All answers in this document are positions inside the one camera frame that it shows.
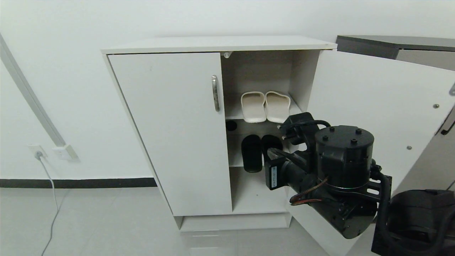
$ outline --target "power outlet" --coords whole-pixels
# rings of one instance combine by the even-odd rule
[[[77,154],[71,147],[71,145],[65,145],[63,147],[52,148],[57,157],[61,160],[75,160],[77,159]]]
[[[44,149],[41,147],[41,145],[30,143],[30,144],[27,144],[27,147],[30,149],[30,151],[33,153],[33,155],[35,155],[35,153],[37,151],[41,151],[41,153],[43,153],[43,157],[47,157],[47,154],[46,154],[46,152],[44,152]]]

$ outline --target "tile floor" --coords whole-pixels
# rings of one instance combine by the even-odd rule
[[[288,229],[179,232],[158,188],[57,189],[61,210],[46,256],[327,256],[293,220]],[[0,256],[40,255],[50,189],[0,189]],[[373,228],[349,256],[369,252]]]

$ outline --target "open cabinet door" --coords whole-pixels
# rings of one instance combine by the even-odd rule
[[[454,82],[449,70],[321,51],[307,111],[333,126],[371,132],[373,159],[393,177],[394,191],[452,109]],[[346,255],[357,240],[343,238],[310,206],[288,210],[331,256]]]

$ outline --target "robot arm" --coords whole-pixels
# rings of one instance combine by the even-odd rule
[[[326,128],[319,129],[318,124]],[[392,199],[389,210],[392,177],[383,175],[372,159],[371,133],[354,126],[330,126],[326,121],[314,120],[310,113],[292,115],[278,128],[293,145],[307,146],[305,151],[294,153],[268,150],[266,184],[271,190],[292,187],[297,193],[289,200],[291,205],[312,206],[346,239],[364,232],[378,213],[372,251],[380,255],[435,256],[447,245],[446,233],[455,215],[453,192],[406,191]],[[371,189],[379,194],[370,193]],[[436,209],[431,202],[438,195]],[[418,202],[410,198],[427,201],[416,210]],[[409,218],[416,214],[424,216]],[[428,232],[435,227],[438,233],[431,236]],[[420,250],[407,249],[405,244],[410,240],[420,243]]]

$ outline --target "sticker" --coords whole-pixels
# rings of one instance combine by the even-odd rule
[[[272,167],[272,188],[277,186],[277,167]]]

